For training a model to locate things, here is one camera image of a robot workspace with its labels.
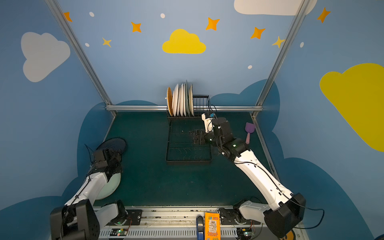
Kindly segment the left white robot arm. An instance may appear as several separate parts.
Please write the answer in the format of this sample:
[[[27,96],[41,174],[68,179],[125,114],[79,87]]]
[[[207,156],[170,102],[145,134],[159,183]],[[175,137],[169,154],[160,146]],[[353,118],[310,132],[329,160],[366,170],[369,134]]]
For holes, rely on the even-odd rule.
[[[95,212],[93,204],[103,187],[114,174],[122,171],[121,149],[98,149],[88,175],[64,206],[55,208],[50,214],[51,239],[53,240],[97,240],[100,229],[109,223],[122,223],[127,218],[123,202],[105,205]]]

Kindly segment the black wire dish rack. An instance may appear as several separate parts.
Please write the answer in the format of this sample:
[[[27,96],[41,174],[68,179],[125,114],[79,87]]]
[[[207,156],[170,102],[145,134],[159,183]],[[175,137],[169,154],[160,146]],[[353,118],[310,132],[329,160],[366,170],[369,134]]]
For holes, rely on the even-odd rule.
[[[210,106],[208,95],[194,95],[194,106]],[[189,134],[193,130],[205,130],[201,115],[205,111],[195,111],[194,116],[171,117],[167,112],[169,121],[168,142],[166,150],[166,163],[168,165],[194,165],[209,164],[212,161],[212,151],[209,145],[195,145],[193,137]]]

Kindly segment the woven bamboo plate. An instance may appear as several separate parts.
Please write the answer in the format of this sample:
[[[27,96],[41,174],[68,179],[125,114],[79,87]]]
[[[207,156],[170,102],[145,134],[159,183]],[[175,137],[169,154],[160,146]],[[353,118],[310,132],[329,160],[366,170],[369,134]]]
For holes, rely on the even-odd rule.
[[[170,116],[173,116],[173,93],[170,87],[167,89],[167,108]]]

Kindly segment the dark navy plate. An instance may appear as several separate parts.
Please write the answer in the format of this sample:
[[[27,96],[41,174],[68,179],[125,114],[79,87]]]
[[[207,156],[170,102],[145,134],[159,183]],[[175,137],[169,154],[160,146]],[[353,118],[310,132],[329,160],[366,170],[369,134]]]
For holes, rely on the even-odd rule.
[[[127,142],[123,138],[112,138],[100,144],[96,150],[110,149],[112,151],[120,151],[123,154],[127,150]]]

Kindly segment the white plate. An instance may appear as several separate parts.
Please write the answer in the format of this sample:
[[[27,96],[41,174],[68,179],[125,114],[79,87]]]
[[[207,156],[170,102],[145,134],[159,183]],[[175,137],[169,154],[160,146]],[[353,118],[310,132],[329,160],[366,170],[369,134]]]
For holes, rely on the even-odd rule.
[[[187,109],[186,109],[186,84],[183,84],[183,117],[187,116]]]

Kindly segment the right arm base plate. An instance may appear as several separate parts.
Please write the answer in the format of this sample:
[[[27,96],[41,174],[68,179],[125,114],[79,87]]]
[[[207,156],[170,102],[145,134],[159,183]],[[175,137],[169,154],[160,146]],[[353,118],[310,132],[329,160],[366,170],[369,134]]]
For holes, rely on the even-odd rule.
[[[239,214],[234,209],[225,209],[220,208],[218,210],[220,215],[221,225],[238,225],[239,224]]]

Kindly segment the cream floral plate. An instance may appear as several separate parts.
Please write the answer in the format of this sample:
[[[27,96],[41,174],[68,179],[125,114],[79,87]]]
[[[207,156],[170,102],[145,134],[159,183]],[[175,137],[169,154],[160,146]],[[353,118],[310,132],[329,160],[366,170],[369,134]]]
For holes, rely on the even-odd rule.
[[[193,105],[193,85],[190,85],[189,88],[189,107],[190,107],[190,115],[194,116],[194,105]]]

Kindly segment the green-rimmed Hao Wei plate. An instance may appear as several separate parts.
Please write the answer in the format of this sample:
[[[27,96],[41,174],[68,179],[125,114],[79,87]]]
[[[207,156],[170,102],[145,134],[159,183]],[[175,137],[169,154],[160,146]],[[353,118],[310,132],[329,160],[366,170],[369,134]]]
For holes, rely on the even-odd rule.
[[[179,99],[179,85],[177,84],[175,86],[175,89],[173,91],[173,103],[172,103],[172,113],[173,113],[173,116],[176,117],[177,114],[178,114],[178,110],[177,110],[177,107],[178,107],[178,99]]]

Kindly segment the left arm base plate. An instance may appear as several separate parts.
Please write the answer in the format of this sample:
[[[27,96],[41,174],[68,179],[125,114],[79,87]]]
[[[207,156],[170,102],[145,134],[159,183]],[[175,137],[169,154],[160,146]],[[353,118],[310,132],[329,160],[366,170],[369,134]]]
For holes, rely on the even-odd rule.
[[[139,226],[141,224],[143,211],[140,209],[126,210],[126,216],[123,218],[122,226]]]

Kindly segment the sunburst plate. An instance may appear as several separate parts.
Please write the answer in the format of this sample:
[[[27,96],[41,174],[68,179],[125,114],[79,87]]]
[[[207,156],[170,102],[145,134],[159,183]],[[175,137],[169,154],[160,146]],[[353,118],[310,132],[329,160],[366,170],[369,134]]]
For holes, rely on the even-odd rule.
[[[176,111],[176,115],[177,115],[177,117],[180,117],[180,116],[181,116],[181,113],[180,113],[180,107],[181,107],[181,94],[182,94],[182,90],[181,90],[181,87],[179,86],[179,90],[178,90],[178,100],[177,100],[177,111]]]
[[[181,94],[181,107],[180,107],[180,113],[181,113],[181,117],[183,117],[183,84],[181,84],[181,90],[182,90],[182,94]]]

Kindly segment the grey-green plain plate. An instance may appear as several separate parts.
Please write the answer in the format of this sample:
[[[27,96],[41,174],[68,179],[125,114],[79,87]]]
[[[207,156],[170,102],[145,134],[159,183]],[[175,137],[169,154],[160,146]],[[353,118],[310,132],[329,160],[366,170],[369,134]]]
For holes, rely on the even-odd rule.
[[[191,111],[190,111],[189,87],[188,87],[187,80],[185,83],[185,105],[186,105],[186,116],[189,117],[191,114]]]

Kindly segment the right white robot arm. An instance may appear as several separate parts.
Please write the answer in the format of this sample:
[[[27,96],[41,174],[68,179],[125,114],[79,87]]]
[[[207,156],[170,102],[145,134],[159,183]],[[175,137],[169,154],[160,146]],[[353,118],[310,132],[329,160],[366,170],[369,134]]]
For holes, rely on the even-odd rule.
[[[211,145],[233,162],[252,181],[267,201],[265,204],[251,200],[234,206],[239,222],[253,220],[267,225],[278,238],[283,238],[304,218],[306,199],[294,194],[282,185],[257,159],[249,145],[233,136],[226,118],[217,118],[214,113],[201,116],[205,128],[192,131],[194,143]]]

